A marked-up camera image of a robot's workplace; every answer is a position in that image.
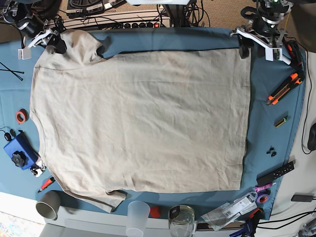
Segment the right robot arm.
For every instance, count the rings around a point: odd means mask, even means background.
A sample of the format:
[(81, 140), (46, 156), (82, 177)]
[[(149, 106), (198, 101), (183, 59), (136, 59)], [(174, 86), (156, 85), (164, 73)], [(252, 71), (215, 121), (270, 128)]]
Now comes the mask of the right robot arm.
[(55, 53), (66, 53), (67, 47), (57, 30), (49, 28), (48, 21), (41, 20), (33, 11), (34, 0), (9, 0), (0, 17), (4, 24), (12, 25), (19, 31), (21, 48), (18, 58), (30, 59), (31, 49), (38, 45), (52, 46)]

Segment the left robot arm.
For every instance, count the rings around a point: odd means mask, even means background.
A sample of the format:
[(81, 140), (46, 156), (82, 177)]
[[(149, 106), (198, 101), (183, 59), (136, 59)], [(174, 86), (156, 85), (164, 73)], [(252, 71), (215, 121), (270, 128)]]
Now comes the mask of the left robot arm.
[(286, 61), (282, 52), (286, 30), (279, 30), (278, 25), (291, 12), (294, 3), (288, 0), (256, 0), (255, 3), (255, 7), (247, 6), (240, 12), (247, 24), (230, 32), (238, 38), (240, 57), (248, 57), (249, 49), (257, 43), (267, 61)]

